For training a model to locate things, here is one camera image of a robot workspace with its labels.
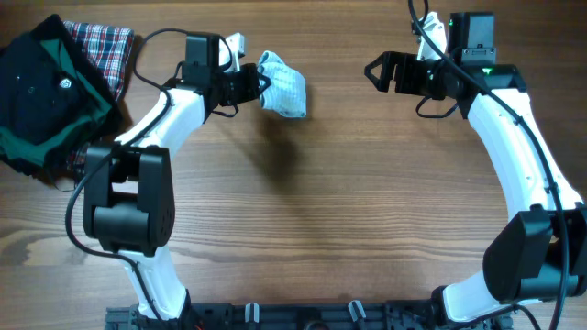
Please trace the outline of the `light blue striped shorts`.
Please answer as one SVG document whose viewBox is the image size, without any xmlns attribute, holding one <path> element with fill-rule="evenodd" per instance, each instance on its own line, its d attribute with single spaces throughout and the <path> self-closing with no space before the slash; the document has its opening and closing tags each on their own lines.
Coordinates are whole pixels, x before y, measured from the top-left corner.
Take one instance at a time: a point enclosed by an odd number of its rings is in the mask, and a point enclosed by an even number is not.
<svg viewBox="0 0 587 330">
<path fill-rule="evenodd" d="M 258 73 L 270 80 L 260 94 L 260 107 L 286 118 L 304 118 L 307 114 L 306 80 L 275 52 L 265 50 L 257 64 Z"/>
</svg>

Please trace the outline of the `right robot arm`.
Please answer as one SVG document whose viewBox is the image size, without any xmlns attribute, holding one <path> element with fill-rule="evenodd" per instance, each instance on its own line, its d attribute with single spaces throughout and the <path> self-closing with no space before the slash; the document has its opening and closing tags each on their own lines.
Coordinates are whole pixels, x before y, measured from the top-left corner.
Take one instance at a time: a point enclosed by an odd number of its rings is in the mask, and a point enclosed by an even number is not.
<svg viewBox="0 0 587 330">
<path fill-rule="evenodd" d="M 412 17 L 411 30 L 417 53 L 386 51 L 365 75 L 381 92 L 421 103 L 452 99 L 486 148 L 508 213 L 482 268 L 424 303 L 425 325 L 489 326 L 532 303 L 552 302 L 550 324 L 557 327 L 565 301 L 586 292 L 586 204 L 540 134 L 521 72 L 496 60 L 494 16 L 460 12 L 442 22 L 426 11 Z"/>
</svg>

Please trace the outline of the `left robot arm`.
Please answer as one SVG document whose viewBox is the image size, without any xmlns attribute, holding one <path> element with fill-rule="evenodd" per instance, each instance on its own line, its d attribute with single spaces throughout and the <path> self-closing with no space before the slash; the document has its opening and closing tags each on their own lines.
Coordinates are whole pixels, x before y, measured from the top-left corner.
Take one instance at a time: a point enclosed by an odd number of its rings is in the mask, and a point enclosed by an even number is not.
<svg viewBox="0 0 587 330">
<path fill-rule="evenodd" d="M 166 83 L 156 84 L 158 102 L 113 143 L 87 150 L 76 191 L 83 197 L 83 230 L 100 248 L 70 240 L 88 255 L 124 265 L 138 297 L 129 321 L 139 328 L 185 329 L 197 320 L 168 247 L 175 222 L 173 157 L 210 115 L 233 117 L 239 105 L 273 86 L 257 64 L 241 63 L 247 53 L 242 34 L 184 35 L 184 59 Z"/>
</svg>

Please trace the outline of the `red plaid folded garment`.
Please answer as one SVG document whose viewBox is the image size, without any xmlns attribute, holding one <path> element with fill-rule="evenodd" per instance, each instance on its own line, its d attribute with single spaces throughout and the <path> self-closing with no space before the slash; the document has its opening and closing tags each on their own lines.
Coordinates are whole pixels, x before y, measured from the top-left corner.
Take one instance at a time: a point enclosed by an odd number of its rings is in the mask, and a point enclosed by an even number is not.
<svg viewBox="0 0 587 330">
<path fill-rule="evenodd" d="M 72 21 L 64 21 L 63 24 L 75 45 L 100 73 L 109 92 L 118 103 L 122 99 L 125 89 L 126 67 L 132 51 L 134 30 L 128 27 Z M 115 129 L 118 130 L 121 127 L 123 115 L 120 107 L 116 113 L 111 114 L 106 123 L 107 125 L 105 124 L 96 138 L 113 134 Z M 87 149 L 87 144 L 84 142 L 80 147 L 69 152 L 65 161 L 65 169 L 68 171 L 81 170 L 82 153 Z"/>
</svg>

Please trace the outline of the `black green folded garment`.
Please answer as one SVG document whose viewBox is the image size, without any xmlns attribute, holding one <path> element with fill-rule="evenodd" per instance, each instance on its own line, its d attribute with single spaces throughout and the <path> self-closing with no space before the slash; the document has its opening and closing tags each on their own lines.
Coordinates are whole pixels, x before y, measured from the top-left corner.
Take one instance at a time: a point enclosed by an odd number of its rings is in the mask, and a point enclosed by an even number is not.
<svg viewBox="0 0 587 330">
<path fill-rule="evenodd" d="M 1 161 L 26 176 L 65 169 L 118 103 L 59 15 L 1 49 Z"/>
</svg>

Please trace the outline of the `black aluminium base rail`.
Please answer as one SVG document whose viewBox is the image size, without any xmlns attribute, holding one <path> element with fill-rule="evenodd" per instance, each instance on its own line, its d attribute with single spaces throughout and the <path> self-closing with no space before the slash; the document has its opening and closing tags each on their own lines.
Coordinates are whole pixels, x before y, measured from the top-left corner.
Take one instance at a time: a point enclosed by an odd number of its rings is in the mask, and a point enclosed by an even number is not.
<svg viewBox="0 0 587 330">
<path fill-rule="evenodd" d="M 509 313 L 457 324 L 442 321 L 431 301 L 408 300 L 334 304 L 194 303 L 182 321 L 168 321 L 167 329 L 512 329 Z"/>
</svg>

